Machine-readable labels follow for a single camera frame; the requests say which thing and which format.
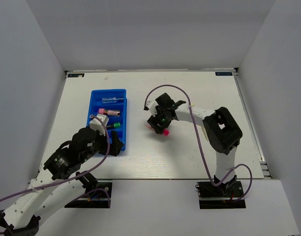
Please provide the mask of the pink cap black highlighter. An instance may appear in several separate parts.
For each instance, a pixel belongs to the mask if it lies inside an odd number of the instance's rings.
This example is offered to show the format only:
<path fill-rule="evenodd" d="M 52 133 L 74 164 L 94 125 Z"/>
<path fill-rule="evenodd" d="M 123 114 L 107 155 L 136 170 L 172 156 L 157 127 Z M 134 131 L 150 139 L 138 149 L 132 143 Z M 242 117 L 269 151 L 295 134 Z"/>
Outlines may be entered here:
<path fill-rule="evenodd" d="M 155 132 L 156 132 L 156 134 L 160 134 L 160 135 L 164 135 L 164 136 L 168 136 L 170 134 L 169 130 L 164 129 L 162 127 L 156 128 Z"/>

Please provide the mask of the pink thin pen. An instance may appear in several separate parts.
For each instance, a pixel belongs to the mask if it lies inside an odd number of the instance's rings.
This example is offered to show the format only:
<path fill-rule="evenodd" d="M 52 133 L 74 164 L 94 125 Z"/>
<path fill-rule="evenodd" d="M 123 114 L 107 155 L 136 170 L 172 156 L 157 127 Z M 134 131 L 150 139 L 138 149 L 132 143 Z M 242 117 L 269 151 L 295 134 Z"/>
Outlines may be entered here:
<path fill-rule="evenodd" d="M 150 124 L 145 123 L 144 126 L 145 126 L 146 128 L 148 128 L 149 130 L 155 132 L 155 129 L 154 129 Z"/>

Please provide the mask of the green cap black highlighter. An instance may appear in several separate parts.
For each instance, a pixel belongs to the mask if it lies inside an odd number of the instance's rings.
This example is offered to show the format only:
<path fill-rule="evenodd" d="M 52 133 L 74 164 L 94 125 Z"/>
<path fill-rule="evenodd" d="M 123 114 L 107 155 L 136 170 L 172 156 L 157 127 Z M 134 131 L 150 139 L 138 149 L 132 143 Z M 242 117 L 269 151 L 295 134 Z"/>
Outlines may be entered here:
<path fill-rule="evenodd" d="M 107 130 L 116 129 L 116 128 L 120 128 L 120 127 L 121 127 L 121 124 L 119 122 L 116 122 L 116 123 L 113 123 L 113 124 L 110 124 L 110 125 L 106 126 Z"/>

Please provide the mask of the pink clear tube container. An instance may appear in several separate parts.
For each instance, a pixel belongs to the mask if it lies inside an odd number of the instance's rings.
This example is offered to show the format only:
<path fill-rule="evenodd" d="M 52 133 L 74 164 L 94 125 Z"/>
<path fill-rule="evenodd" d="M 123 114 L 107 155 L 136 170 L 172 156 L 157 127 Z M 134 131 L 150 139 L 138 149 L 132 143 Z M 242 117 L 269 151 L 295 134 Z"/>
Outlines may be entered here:
<path fill-rule="evenodd" d="M 110 109 L 100 108 L 100 109 L 98 109 L 98 114 L 106 115 L 106 116 L 119 117 L 120 116 L 120 111 L 119 110 L 110 110 Z"/>

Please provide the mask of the clear glue pen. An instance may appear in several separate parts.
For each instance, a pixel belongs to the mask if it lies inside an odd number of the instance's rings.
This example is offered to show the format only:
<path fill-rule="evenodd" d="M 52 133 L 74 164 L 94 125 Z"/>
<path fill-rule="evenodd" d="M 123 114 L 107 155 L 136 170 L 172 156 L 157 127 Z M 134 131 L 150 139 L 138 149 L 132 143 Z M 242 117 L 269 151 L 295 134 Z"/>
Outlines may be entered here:
<path fill-rule="evenodd" d="M 103 104 L 109 104 L 109 103 L 120 103 L 124 101 L 123 97 L 107 97 L 101 99 Z"/>

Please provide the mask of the cream thin pen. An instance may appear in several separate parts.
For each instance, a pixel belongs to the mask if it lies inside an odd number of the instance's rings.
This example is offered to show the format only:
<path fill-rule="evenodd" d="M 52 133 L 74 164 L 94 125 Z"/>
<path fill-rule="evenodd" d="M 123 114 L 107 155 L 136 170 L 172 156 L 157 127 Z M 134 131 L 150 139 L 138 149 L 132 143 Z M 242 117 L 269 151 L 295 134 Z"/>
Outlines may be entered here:
<path fill-rule="evenodd" d="M 209 138 L 208 138 L 208 135 L 207 135 L 207 132 L 206 132 L 205 128 L 201 126 L 201 129 L 202 129 L 202 132 L 203 132 L 203 134 L 205 136 L 206 141 L 208 142 Z"/>

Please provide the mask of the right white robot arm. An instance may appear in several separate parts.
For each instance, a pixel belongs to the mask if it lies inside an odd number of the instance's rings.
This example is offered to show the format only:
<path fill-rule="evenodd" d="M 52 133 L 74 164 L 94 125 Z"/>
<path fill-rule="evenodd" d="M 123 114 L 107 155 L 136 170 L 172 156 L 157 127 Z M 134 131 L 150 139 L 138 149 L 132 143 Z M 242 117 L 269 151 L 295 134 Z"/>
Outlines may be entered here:
<path fill-rule="evenodd" d="M 154 101 L 147 101 L 144 109 L 151 113 L 147 120 L 148 127 L 157 134 L 168 134 L 168 127 L 173 120 L 187 121 L 195 127 L 201 127 L 216 153 L 216 171 L 213 177 L 216 192 L 221 196 L 232 192 L 233 184 L 237 181 L 234 171 L 235 154 L 242 131 L 227 108 L 195 108 L 183 100 L 175 102 L 164 93 Z"/>

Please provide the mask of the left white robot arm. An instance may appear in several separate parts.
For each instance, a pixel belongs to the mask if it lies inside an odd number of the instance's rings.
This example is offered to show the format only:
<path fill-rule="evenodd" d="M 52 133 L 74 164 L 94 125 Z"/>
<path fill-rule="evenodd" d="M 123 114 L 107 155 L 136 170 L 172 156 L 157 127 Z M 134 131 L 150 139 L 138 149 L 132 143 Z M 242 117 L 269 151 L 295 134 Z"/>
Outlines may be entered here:
<path fill-rule="evenodd" d="M 72 139 L 63 142 L 41 165 L 28 189 L 10 195 L 18 196 L 10 207 L 0 210 L 4 236 L 34 236 L 43 220 L 68 203 L 82 197 L 110 194 L 98 183 L 91 170 L 80 168 L 95 154 L 119 155 L 123 142 L 115 130 L 100 132 L 89 126 L 81 128 Z"/>

